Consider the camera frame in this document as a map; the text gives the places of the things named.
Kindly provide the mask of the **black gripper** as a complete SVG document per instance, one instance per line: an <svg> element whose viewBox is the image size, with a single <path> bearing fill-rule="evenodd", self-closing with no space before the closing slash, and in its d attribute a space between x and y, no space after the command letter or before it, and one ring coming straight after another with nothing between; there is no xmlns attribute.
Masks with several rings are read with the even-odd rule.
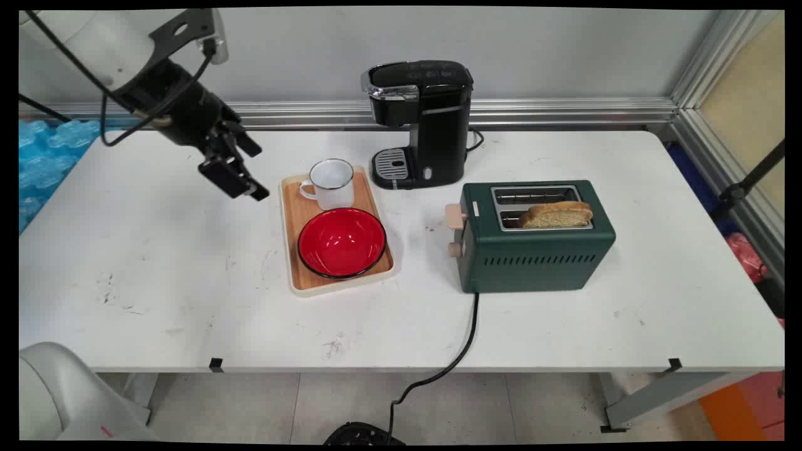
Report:
<svg viewBox="0 0 802 451"><path fill-rule="evenodd" d="M241 118L199 81L208 66L209 60L204 60L190 73L165 59L117 89L115 95L145 118L155 115L149 125L175 145L204 150L213 140L213 158L198 165L200 174L231 198L246 196L260 202L270 191L247 171L240 150L257 157L263 149L248 135Z"/></svg>

